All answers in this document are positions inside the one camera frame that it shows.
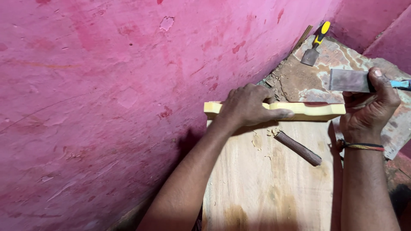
fingernail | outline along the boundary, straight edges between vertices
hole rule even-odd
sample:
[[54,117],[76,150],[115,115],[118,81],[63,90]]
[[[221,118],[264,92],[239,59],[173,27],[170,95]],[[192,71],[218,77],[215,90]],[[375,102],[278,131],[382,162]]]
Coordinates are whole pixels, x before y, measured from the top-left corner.
[[375,71],[374,71],[374,74],[375,74],[377,77],[381,77],[381,76],[383,75],[383,74],[381,73],[380,69],[375,70]]

pink wall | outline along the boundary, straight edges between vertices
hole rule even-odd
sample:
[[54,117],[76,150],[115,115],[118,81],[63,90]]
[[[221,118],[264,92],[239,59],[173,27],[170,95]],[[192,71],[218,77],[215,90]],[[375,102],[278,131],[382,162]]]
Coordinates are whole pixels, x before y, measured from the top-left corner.
[[374,41],[364,55],[384,58],[411,74],[411,6]]
[[333,0],[336,7],[328,14],[332,26],[329,35],[363,53],[410,4],[411,0]]
[[330,2],[3,1],[0,230],[107,228]]

right hand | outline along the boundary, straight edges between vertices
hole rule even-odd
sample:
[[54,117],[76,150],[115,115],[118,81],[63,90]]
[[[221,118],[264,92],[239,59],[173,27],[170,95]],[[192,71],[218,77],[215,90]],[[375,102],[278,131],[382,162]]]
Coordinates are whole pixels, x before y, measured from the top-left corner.
[[346,114],[340,118],[340,129],[349,143],[381,144],[381,131],[401,100],[390,80],[377,67],[369,70],[373,93],[343,92]]

bracelet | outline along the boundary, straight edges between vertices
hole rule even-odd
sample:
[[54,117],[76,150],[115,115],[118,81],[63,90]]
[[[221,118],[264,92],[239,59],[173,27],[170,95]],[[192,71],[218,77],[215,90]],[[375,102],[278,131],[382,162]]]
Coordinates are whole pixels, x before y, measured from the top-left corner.
[[337,146],[341,148],[349,147],[349,148],[358,148],[358,149],[366,149],[366,150],[374,150],[374,151],[385,151],[384,146],[373,144],[373,143],[347,143],[344,139],[339,139],[337,141]]

wrist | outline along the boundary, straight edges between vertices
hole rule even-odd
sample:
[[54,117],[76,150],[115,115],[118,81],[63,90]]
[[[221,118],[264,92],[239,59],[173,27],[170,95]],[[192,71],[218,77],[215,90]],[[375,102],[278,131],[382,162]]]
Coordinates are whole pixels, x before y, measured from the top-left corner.
[[216,116],[212,122],[215,126],[227,131],[228,133],[234,133],[241,127],[241,125],[232,117]]
[[371,133],[344,134],[344,140],[348,143],[372,143],[381,145],[381,135]]

